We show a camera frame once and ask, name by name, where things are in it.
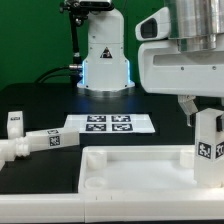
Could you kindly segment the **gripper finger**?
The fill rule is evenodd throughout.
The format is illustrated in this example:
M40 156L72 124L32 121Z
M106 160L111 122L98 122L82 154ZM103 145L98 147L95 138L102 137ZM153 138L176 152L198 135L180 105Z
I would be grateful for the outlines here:
M216 118L216 129L217 129L217 132L224 131L224 114Z

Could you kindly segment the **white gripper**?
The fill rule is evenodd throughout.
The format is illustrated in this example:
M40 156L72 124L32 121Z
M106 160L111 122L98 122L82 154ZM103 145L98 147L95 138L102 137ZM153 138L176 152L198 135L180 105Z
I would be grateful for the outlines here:
M173 41L143 43L138 51L141 85L146 92L174 94L195 125L195 96L224 97L224 40L210 51L181 53Z

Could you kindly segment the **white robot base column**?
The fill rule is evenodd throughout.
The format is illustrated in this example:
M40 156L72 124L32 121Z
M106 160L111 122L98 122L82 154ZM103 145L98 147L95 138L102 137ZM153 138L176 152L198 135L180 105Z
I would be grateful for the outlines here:
M124 18L117 10L88 15L88 55L82 62L78 91L96 97L129 94L135 87L124 55Z

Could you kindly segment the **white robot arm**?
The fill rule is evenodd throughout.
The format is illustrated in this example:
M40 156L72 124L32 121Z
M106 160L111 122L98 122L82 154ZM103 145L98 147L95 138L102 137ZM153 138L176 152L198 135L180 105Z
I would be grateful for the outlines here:
M224 98L224 0L164 0L135 34L142 87L176 95L190 126L196 97Z

